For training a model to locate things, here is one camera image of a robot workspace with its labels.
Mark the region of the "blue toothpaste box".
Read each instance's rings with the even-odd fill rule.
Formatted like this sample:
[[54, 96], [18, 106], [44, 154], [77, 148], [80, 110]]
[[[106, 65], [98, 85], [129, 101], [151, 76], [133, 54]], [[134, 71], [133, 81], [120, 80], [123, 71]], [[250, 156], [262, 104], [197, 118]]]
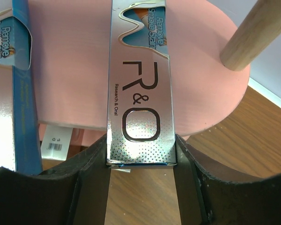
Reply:
[[0, 167], [42, 171], [25, 0], [0, 0]]
[[166, 3], [114, 0], [111, 9], [107, 164], [175, 165]]

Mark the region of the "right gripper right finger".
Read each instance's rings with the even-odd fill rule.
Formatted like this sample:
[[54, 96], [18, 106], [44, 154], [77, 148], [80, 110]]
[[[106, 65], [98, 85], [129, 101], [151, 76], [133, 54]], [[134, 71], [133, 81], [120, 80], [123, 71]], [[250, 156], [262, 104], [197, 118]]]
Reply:
[[184, 225], [281, 225], [281, 173], [259, 178], [176, 137], [174, 179]]

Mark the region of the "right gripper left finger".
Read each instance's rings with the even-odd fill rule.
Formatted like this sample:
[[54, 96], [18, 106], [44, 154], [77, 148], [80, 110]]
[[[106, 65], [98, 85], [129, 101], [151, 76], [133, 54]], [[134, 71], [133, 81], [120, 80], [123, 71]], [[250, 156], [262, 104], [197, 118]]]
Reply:
[[102, 225], [111, 170], [102, 136], [72, 158], [23, 175], [0, 167], [0, 225]]

